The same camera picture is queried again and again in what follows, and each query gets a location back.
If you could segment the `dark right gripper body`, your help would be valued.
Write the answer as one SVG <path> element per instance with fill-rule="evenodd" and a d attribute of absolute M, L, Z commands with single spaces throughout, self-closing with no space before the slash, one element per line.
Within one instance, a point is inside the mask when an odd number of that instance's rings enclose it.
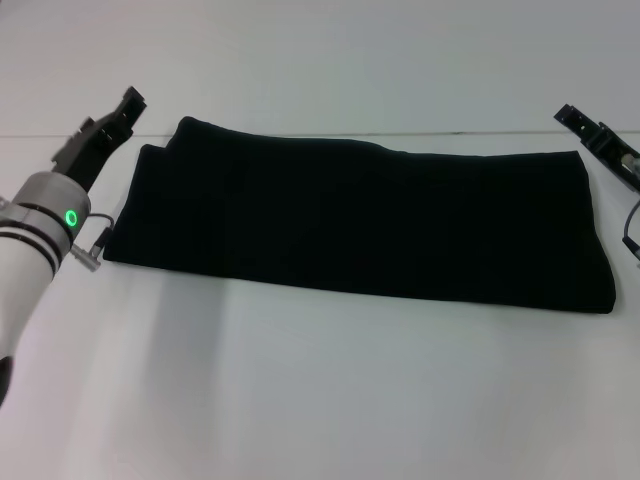
<path fill-rule="evenodd" d="M 604 123 L 600 133 L 584 147 L 627 187 L 639 192 L 639 152 Z"/>

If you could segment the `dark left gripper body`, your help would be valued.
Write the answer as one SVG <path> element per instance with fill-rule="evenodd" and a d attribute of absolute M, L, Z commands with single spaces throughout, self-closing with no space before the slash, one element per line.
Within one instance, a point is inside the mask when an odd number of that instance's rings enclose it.
<path fill-rule="evenodd" d="M 112 112 L 88 117 L 54 155 L 53 172 L 65 175 L 89 192 L 110 156 L 133 134 L 131 118 Z"/>

